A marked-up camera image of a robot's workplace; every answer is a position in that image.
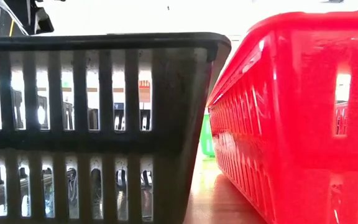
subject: wooden floor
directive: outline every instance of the wooden floor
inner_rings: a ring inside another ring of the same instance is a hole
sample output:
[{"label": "wooden floor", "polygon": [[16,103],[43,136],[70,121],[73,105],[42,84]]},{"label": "wooden floor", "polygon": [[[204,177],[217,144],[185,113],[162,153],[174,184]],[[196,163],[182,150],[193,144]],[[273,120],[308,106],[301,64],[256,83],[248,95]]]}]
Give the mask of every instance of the wooden floor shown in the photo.
[{"label": "wooden floor", "polygon": [[266,224],[218,169],[215,159],[200,153],[195,165],[185,223]]}]

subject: red plastic basket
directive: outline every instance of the red plastic basket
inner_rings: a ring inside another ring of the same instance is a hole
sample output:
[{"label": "red plastic basket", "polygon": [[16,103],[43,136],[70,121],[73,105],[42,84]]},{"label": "red plastic basket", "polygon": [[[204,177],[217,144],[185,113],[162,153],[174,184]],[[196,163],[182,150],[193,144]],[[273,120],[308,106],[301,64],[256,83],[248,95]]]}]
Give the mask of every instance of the red plastic basket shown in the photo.
[{"label": "red plastic basket", "polygon": [[258,23],[208,108],[220,168],[268,223],[358,224],[358,12]]}]

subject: green object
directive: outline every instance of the green object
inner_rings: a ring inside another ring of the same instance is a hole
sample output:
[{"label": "green object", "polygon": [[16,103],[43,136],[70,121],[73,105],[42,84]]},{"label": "green object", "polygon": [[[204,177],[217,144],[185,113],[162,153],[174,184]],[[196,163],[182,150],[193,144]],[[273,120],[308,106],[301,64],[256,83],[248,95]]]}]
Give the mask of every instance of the green object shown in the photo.
[{"label": "green object", "polygon": [[204,115],[203,127],[201,128],[200,135],[201,150],[206,156],[215,156],[212,134],[211,134],[211,124],[209,123],[209,115]]}]

